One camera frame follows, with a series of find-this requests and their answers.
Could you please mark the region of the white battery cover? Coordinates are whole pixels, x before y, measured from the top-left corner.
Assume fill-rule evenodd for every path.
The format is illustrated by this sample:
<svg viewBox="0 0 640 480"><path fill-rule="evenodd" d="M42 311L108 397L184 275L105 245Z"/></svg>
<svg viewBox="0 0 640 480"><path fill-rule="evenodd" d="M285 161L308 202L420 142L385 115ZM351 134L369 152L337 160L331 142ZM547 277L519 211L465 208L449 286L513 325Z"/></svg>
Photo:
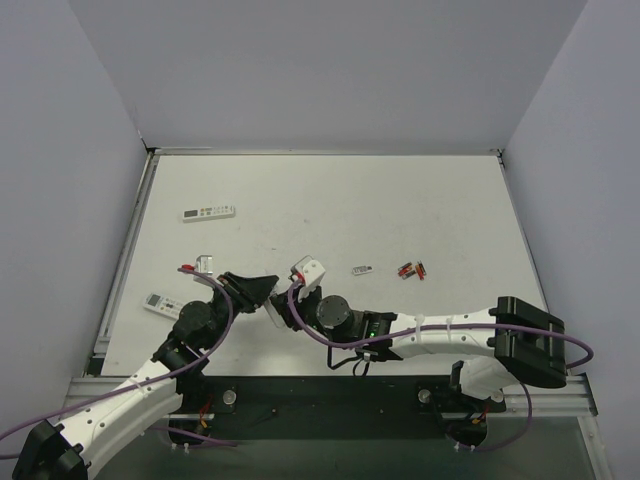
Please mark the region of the white battery cover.
<svg viewBox="0 0 640 480"><path fill-rule="evenodd" d="M361 265L352 268L352 274L354 276L365 275L371 273L373 271L373 267L370 265Z"/></svg>

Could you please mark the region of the white remote being loaded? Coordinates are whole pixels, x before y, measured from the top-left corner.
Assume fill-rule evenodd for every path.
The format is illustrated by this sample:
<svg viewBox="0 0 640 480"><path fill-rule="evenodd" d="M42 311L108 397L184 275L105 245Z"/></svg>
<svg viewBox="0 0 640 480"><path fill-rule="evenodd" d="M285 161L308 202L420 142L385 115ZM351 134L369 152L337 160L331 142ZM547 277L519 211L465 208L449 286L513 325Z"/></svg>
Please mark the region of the white remote being loaded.
<svg viewBox="0 0 640 480"><path fill-rule="evenodd" d="M278 298L276 295L271 295L264 303L264 309L266 310L269 318L273 322L276 328L283 329L287 327L285 319L281 315L281 312L277 308Z"/></svg>

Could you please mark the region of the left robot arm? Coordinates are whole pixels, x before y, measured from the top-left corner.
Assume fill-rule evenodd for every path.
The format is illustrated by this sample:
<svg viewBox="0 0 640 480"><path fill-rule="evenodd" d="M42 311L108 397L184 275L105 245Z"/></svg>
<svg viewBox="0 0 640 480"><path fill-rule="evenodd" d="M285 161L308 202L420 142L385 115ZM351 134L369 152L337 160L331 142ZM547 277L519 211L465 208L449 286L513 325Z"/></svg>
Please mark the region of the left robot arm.
<svg viewBox="0 0 640 480"><path fill-rule="evenodd" d="M14 479L93 479L122 449L163 416L204 402L199 381L210 356L240 314L253 313L277 285L276 275L206 277L210 301L184 305L151 358L114 390L19 424L29 431Z"/></svg>

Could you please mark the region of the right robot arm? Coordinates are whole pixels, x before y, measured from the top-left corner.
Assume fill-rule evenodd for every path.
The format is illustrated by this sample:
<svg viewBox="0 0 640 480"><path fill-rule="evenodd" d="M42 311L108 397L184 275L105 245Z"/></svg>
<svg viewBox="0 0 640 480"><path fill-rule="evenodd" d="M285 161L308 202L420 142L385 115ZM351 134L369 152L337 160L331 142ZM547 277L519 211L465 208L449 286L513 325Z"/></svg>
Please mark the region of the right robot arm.
<svg viewBox="0 0 640 480"><path fill-rule="evenodd" d="M366 362L457 355L450 387L478 400L518 383L566 385L563 321L517 297L500 297L495 306L472 313L424 316L354 310L346 299L319 289L298 299L300 290L293 286L271 298L284 324L327 347L353 350Z"/></svg>

